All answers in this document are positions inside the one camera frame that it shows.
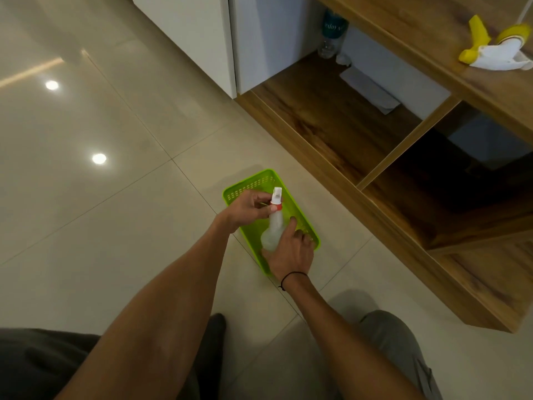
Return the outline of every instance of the white cord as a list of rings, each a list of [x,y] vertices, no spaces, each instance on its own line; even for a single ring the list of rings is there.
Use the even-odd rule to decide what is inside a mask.
[[[521,23],[522,23],[522,21],[524,20],[524,17],[525,17],[526,14],[528,13],[529,7],[531,7],[531,3],[533,3],[533,0],[528,0],[528,2],[526,3],[526,5],[524,6],[524,9],[523,9],[522,12],[520,13],[520,16],[519,16],[518,19],[516,20],[516,23],[517,23],[517,24],[521,24]]]

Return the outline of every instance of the yellow and white toy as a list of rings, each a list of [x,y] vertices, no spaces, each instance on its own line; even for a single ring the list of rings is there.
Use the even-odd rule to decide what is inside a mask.
[[[470,19],[469,26],[473,45],[459,55],[459,61],[486,70],[533,68],[533,61],[520,51],[531,32],[529,25],[517,24],[507,28],[496,38],[496,45],[489,45],[489,34],[477,15]]]

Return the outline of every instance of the forearm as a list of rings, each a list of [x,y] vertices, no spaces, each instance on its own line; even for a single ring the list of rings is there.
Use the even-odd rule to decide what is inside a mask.
[[[347,400],[423,399],[413,384],[333,310],[303,275],[284,287],[296,302]]]
[[[218,215],[131,300],[58,398],[176,397],[210,316],[229,235]]]

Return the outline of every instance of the bottle cap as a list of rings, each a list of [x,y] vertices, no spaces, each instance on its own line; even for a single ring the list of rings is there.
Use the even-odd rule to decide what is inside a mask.
[[[272,194],[272,200],[270,201],[272,205],[276,205],[278,210],[281,209],[281,188],[275,187],[274,193]]]

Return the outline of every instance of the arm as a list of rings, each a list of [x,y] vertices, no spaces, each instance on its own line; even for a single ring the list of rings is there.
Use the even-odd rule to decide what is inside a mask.
[[[263,251],[270,270],[282,280],[292,271],[307,274],[313,260],[313,242],[291,219],[274,253]],[[312,285],[306,275],[291,274],[283,281],[320,346],[331,374],[345,399],[423,400],[418,389],[376,348],[348,324]]]
[[[58,394],[69,399],[175,398],[213,305],[230,233],[268,217],[271,194],[244,191],[190,250],[131,300]]]

